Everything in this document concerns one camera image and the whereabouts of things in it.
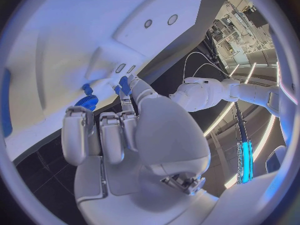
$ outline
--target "black floor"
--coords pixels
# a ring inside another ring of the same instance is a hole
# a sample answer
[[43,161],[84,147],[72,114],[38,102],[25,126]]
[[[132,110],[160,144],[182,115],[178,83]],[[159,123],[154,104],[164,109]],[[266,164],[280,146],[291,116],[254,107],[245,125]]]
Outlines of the black floor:
[[[159,94],[168,96],[177,90],[182,83],[185,58],[151,84]],[[200,54],[191,55],[187,61],[186,77],[191,77],[196,69],[205,62],[206,59]],[[215,78],[220,81],[223,79],[220,72],[209,65],[201,68],[196,77]],[[215,107],[193,112],[191,115],[205,131],[225,105],[226,102],[223,101]],[[106,112],[120,111],[120,104],[106,110]],[[74,197],[76,167],[65,161],[59,133],[57,133],[57,138],[53,139],[52,137],[51,141],[28,155],[16,167],[29,189],[53,214],[69,225],[86,224],[76,206]]]

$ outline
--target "white curved surface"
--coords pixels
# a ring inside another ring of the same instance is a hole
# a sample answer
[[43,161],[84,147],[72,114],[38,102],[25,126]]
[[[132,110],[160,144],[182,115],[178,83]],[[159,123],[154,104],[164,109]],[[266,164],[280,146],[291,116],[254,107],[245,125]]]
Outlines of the white curved surface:
[[[99,98],[97,109],[110,104],[116,98],[112,86],[133,65],[137,74],[195,24],[200,2],[25,1],[3,40],[12,44],[5,64],[11,72],[10,159],[62,127],[66,108],[85,96],[83,84],[90,83]],[[174,13],[178,19],[168,25]],[[148,16],[153,23],[145,28]],[[120,64],[126,66],[115,73]]]

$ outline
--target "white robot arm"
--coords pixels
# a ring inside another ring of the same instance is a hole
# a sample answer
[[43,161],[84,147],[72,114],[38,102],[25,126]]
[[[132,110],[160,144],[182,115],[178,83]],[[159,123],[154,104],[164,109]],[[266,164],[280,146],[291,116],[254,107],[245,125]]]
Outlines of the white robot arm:
[[279,117],[279,87],[240,83],[234,79],[222,82],[213,78],[188,77],[174,94],[169,97],[188,112],[207,109],[222,99],[236,102],[239,99],[265,107],[271,114]]

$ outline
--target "circular hole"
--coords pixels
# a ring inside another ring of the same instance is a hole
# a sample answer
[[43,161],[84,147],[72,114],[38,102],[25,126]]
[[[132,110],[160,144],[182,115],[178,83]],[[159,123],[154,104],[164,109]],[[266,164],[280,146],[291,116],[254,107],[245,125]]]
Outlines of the circular hole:
[[145,22],[145,28],[146,28],[146,29],[149,28],[149,27],[151,26],[151,24],[152,24],[152,20],[151,20],[151,19],[147,20],[147,21]]
[[178,15],[174,14],[169,18],[169,20],[167,21],[167,24],[172,25],[173,23],[175,23],[177,21],[177,19],[178,19]]

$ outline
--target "white cable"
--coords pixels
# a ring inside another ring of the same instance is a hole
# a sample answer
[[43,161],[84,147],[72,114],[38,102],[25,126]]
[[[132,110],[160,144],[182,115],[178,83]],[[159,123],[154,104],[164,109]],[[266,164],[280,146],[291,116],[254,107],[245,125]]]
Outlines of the white cable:
[[225,72],[223,72],[221,69],[219,69],[215,64],[213,64],[202,52],[199,52],[199,51],[193,51],[193,52],[191,52],[187,57],[186,57],[186,59],[185,59],[185,62],[184,62],[184,67],[183,67],[183,77],[182,77],[182,83],[184,83],[185,82],[185,76],[186,76],[186,66],[187,66],[187,60],[188,60],[188,58],[192,55],[192,54],[201,54],[203,57],[205,57],[206,58],[206,60],[209,62],[209,63],[205,63],[205,64],[210,64],[210,65],[212,65],[212,66],[214,66],[216,69],[218,69],[218,70],[220,70],[223,74],[225,74],[226,76],[229,76],[228,74],[226,74]]

